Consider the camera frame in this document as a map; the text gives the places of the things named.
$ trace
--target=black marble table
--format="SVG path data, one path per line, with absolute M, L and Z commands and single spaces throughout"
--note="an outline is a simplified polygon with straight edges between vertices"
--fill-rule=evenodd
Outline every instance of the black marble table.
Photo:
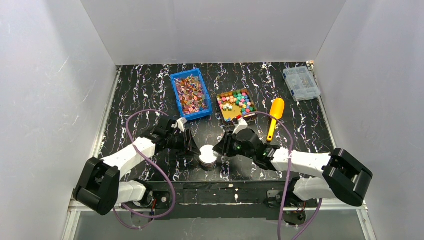
M 186 124 L 190 128 L 199 148 L 215 145 L 224 134 L 216 101 L 217 94 L 247 88 L 256 103 L 258 111 L 269 113 L 275 98 L 285 101 L 282 121 L 294 140 L 294 150 L 306 153 L 327 153 L 333 150 L 319 101 L 293 100 L 285 81 L 283 70 L 305 66 L 304 62 L 275 63 L 205 63 L 205 64 L 165 64 L 165 65 L 126 65 L 118 80 L 107 127 L 104 132 L 99 157 L 106 157 L 130 144 L 125 123 L 137 111 L 156 109 L 179 118 L 177 99 L 171 85 L 170 75 L 199 68 L 212 99 L 214 113 Z M 154 112 L 140 115 L 130 123 L 131 134 L 140 133 L 155 124 L 158 115 Z M 266 138 L 269 118 L 258 116 L 250 127 L 261 138 Z M 289 146 L 289 137 L 282 127 L 274 134 L 273 144 L 284 148 Z M 174 152 L 164 151 L 154 156 L 157 163 L 172 181 L 282 181 L 285 172 L 265 171 L 243 156 L 222 157 L 216 168 L 204 171 L 198 159 L 177 157 Z M 126 178 L 139 178 L 145 181 L 163 181 L 161 174 L 150 165 L 142 163 L 134 168 Z

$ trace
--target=yellow scoop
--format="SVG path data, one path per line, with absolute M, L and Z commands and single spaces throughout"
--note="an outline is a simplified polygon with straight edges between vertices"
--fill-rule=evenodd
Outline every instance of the yellow scoop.
M 284 106 L 284 100 L 281 98 L 276 98 L 274 100 L 274 103 L 272 103 L 271 111 L 269 112 L 269 114 L 278 120 L 281 119 L 283 117 Z M 276 124 L 277 121 L 272 119 L 271 126 L 269 126 L 269 132 L 268 136 L 266 137 L 266 141 L 271 142 L 273 140 L 274 131 L 276 130 Z

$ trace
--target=blue basket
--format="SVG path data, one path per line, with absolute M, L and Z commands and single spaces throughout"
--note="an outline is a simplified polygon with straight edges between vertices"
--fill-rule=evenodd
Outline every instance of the blue basket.
M 199 111 L 199 112 L 191 113 L 191 114 L 184 114 L 183 106 L 181 105 L 180 97 L 179 97 L 179 94 L 178 94 L 178 91 L 177 91 L 177 86 L 175 84 L 175 79 L 185 79 L 185 78 L 190 77 L 192 75 L 193 75 L 193 77 L 198 77 L 200 82 L 201 82 L 201 85 L 203 87 L 203 94 L 206 98 L 205 100 L 206 100 L 207 109 L 204 109 L 204 110 Z M 173 89 L 175 96 L 176 96 L 176 104 L 178 105 L 178 111 L 179 111 L 179 114 L 181 115 L 182 118 L 185 118 L 188 121 L 190 121 L 190 120 L 199 119 L 199 118 L 203 118 L 205 116 L 212 115 L 211 97 L 209 96 L 208 89 L 206 88 L 206 85 L 205 85 L 205 81 L 203 81 L 202 74 L 200 73 L 200 70 L 198 68 L 193 69 L 193 70 L 189 70 L 189 71 L 183 71 L 183 72 L 180 72 L 180 73 L 174 73 L 174 74 L 171 74 L 170 77 L 171 77 L 172 89 Z

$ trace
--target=robotic hand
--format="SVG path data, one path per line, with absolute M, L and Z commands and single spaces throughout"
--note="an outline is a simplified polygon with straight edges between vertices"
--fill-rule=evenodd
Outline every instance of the robotic hand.
M 227 157 L 245 156 L 264 170 L 287 171 L 289 166 L 289 151 L 262 143 L 244 119 L 238 120 L 234 131 L 226 131 L 213 150 Z M 321 198 L 337 198 L 355 207 L 363 204 L 373 173 L 346 150 L 336 148 L 332 153 L 292 151 L 291 159 L 291 172 L 314 178 L 295 177 L 290 181 L 285 201 L 288 205 Z
M 153 200 L 148 184 L 138 179 L 120 182 L 125 174 L 144 161 L 134 146 L 148 158 L 165 149 L 177 150 L 177 154 L 185 156 L 200 155 L 192 132 L 184 128 L 186 122 L 185 118 L 173 120 L 162 116 L 157 126 L 143 132 L 133 144 L 103 159 L 89 159 L 73 192 L 75 200 L 102 216 L 115 204 L 140 201 L 141 205 L 148 206 Z

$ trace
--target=white wall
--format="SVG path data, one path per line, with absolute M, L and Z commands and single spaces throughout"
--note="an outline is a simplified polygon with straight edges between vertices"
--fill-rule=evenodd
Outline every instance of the white wall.
M 115 73 L 79 0 L 1 2 L 1 239 L 60 239 Z
M 315 61 L 336 143 L 374 173 L 378 239 L 423 239 L 424 1 L 348 0 Z
M 313 60 L 346 2 L 81 1 L 116 65 Z

